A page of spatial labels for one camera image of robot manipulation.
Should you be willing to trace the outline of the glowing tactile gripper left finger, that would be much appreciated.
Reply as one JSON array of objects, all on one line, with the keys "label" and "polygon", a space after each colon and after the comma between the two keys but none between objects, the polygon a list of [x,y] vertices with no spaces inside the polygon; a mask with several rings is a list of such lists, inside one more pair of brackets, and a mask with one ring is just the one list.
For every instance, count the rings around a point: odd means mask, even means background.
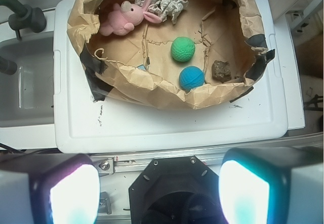
[{"label": "glowing tactile gripper left finger", "polygon": [[95,223],[99,199],[86,154],[1,156],[1,223]]}]

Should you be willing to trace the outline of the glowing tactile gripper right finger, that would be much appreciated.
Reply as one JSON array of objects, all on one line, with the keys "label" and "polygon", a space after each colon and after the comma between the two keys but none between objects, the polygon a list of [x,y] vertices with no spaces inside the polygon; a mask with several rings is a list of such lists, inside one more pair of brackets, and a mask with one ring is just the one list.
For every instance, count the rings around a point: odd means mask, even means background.
[{"label": "glowing tactile gripper right finger", "polygon": [[323,149],[231,148],[218,189],[228,223],[323,223]]}]

